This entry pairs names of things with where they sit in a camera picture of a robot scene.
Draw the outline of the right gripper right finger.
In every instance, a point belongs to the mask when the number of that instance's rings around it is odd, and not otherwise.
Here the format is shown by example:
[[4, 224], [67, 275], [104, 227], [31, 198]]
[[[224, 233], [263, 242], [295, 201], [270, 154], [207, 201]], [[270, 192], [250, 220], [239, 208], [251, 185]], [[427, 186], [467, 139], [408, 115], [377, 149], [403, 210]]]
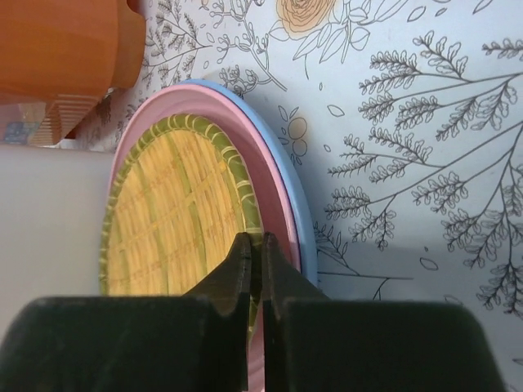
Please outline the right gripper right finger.
[[472, 314], [436, 302], [338, 301], [261, 248], [268, 391], [502, 391]]

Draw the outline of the woven bamboo plate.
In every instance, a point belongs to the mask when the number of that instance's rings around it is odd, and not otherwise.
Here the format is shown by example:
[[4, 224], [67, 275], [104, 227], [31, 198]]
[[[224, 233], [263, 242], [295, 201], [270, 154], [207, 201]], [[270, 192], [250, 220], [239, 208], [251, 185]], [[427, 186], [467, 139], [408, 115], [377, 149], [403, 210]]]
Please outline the woven bamboo plate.
[[214, 122], [176, 114], [152, 124], [110, 187], [99, 280], [107, 296], [182, 295], [221, 264], [239, 233], [263, 224], [239, 151]]

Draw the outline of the pink plate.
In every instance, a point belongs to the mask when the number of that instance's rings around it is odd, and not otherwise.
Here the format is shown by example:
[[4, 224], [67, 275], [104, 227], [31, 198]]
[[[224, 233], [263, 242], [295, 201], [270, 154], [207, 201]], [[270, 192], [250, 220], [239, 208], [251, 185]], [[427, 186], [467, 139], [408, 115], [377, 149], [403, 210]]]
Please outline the pink plate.
[[118, 146], [112, 183], [126, 153], [142, 134], [162, 118], [176, 114], [195, 114], [216, 123], [239, 151], [253, 184], [264, 231], [260, 248], [252, 246], [246, 390], [265, 390], [262, 303], [262, 245], [265, 234], [271, 233], [277, 238], [288, 263], [302, 274], [297, 227], [287, 190], [269, 148], [244, 112], [219, 92], [195, 84], [179, 84], [163, 89], [136, 111]]

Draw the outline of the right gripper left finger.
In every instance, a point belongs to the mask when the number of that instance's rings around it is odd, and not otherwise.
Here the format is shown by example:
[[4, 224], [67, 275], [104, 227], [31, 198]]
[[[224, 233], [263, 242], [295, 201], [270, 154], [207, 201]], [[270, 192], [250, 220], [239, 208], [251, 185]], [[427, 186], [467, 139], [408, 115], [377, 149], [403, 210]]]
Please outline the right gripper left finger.
[[182, 296], [31, 301], [1, 344], [4, 391], [244, 391], [252, 244]]

